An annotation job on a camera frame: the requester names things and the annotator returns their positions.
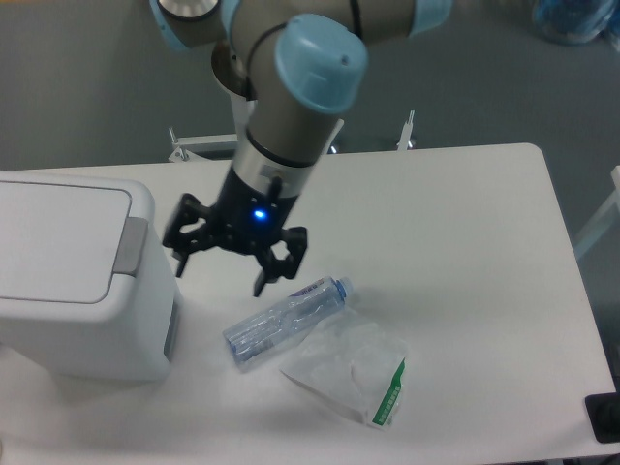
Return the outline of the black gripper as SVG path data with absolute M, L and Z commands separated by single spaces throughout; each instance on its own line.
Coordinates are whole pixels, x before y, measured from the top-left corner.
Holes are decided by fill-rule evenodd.
M 285 197 L 280 172 L 265 179 L 266 190 L 248 185 L 230 169 L 216 202 L 202 204 L 195 196 L 181 196 L 165 227 L 162 244 L 178 261 L 180 278 L 189 257 L 217 245 L 242 255 L 254 255 L 262 271 L 255 280 L 253 296 L 260 296 L 267 284 L 281 277 L 296 277 L 308 247 L 305 227 L 286 228 L 285 222 L 297 200 Z M 272 247 L 283 242 L 287 255 L 278 259 Z

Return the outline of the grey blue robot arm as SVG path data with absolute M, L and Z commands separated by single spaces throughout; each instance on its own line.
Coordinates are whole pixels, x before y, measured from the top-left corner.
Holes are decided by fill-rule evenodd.
M 165 40 L 213 45 L 212 70 L 253 104 L 217 200 L 186 194 L 163 244 L 180 265 L 220 248 L 254 257 L 260 294 L 296 276 L 308 246 L 290 215 L 366 73 L 368 49 L 444 23 L 449 1 L 154 1 Z

